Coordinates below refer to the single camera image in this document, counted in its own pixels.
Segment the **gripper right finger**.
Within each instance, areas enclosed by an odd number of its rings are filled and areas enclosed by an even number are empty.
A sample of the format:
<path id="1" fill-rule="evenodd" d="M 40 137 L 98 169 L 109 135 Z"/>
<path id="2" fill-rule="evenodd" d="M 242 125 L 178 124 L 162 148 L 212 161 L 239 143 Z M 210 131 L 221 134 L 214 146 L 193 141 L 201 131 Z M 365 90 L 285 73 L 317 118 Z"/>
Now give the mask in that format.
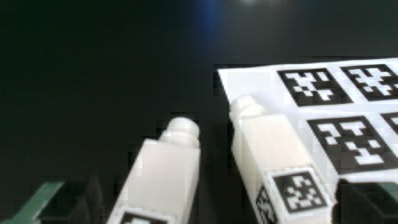
<path id="1" fill-rule="evenodd" d="M 398 224 L 398 184 L 340 181 L 335 224 Z"/>

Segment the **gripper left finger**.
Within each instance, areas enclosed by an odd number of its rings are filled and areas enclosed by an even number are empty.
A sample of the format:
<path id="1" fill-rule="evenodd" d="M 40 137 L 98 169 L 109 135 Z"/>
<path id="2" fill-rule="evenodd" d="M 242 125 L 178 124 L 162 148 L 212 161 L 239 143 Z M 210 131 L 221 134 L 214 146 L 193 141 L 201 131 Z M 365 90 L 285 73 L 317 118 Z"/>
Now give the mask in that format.
<path id="1" fill-rule="evenodd" d="M 98 177 L 86 181 L 45 182 L 20 211 L 0 224 L 106 224 Z"/>

